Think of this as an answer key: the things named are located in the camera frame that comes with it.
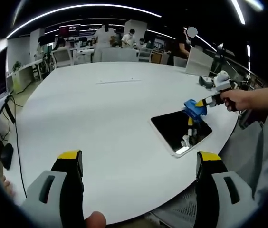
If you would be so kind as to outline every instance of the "white table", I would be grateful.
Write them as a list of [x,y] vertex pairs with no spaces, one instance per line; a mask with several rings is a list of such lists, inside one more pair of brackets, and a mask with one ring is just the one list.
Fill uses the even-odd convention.
[[[210,108],[213,133],[181,158],[172,157],[151,126],[154,116],[179,111],[188,99],[213,94],[184,68],[150,63],[92,63],[54,70],[17,116],[19,150],[27,187],[50,170],[59,154],[83,152],[83,211],[101,211],[108,224],[157,208],[186,189],[196,175],[197,151],[218,154],[238,113]],[[15,143],[5,171],[24,200]]]
[[33,80],[33,65],[37,65],[38,73],[40,76],[40,81],[42,81],[41,71],[39,64],[43,62],[43,59],[36,60],[29,64],[26,64],[20,67],[16,72],[12,72],[7,75],[7,80],[10,81],[10,77],[12,78],[13,82],[13,90],[16,93],[20,93],[26,89],[26,87],[32,82]]

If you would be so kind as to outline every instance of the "wall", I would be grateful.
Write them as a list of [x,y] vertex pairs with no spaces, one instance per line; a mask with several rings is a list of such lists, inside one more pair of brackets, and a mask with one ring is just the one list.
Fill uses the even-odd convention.
[[147,31],[147,23],[138,20],[129,20],[125,23],[124,34],[128,34],[130,29],[135,30],[136,42],[139,43],[139,39],[144,38],[144,33]]
[[7,47],[7,39],[4,38],[4,39],[1,39],[0,40],[0,52]]
[[19,61],[22,65],[30,63],[29,56],[29,37],[8,39],[7,41],[7,63],[9,72],[15,62]]
[[33,32],[30,33],[30,42],[29,42],[29,49],[30,49],[30,61],[34,62],[35,54],[37,53],[38,45],[39,45],[39,37],[43,36],[44,29],[39,28]]

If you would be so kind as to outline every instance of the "floor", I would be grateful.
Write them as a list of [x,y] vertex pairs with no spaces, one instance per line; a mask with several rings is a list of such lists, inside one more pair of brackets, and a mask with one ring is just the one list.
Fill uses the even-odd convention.
[[[12,101],[9,101],[8,104],[9,104],[9,107],[10,107],[12,114],[14,116],[16,114],[16,118],[17,118],[17,115],[21,112],[22,106],[25,105],[26,101],[29,99],[30,95],[35,91],[35,89],[39,86],[39,84],[40,84],[40,81],[33,82],[22,93],[13,94],[13,96],[15,98],[15,103],[17,105],[15,106]],[[8,130],[7,130],[9,121],[7,120],[7,118],[4,117],[4,115],[0,116],[0,120],[1,120],[2,124],[5,125],[5,127],[3,127],[3,129],[5,129],[5,131],[0,130],[1,131],[0,133],[3,136],[6,135],[5,142],[7,142],[8,138],[9,138],[9,134],[8,134]],[[134,218],[130,221],[121,222],[120,224],[113,224],[113,225],[110,225],[108,227],[110,227],[110,228],[158,228],[161,226],[155,224],[154,222],[152,222],[148,219],[145,219],[144,216],[141,216],[138,218]]]

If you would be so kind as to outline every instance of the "office chair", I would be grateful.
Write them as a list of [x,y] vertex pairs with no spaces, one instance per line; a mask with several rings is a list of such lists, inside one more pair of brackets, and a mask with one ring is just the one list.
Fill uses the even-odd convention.
[[162,59],[161,59],[161,63],[160,64],[167,65],[168,64],[168,59],[169,59],[169,54],[163,53],[163,56],[162,56]]
[[74,65],[74,60],[68,47],[61,47],[56,51],[52,51],[52,57],[55,69]]
[[143,48],[139,51],[138,62],[151,63],[152,49]]
[[138,62],[137,51],[129,48],[104,48],[101,62]]

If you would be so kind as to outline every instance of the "potted plant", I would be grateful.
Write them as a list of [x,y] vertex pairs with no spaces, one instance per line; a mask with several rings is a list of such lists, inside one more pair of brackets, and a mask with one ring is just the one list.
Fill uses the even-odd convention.
[[12,71],[16,72],[21,67],[21,63],[19,61],[15,62],[14,66],[12,67]]

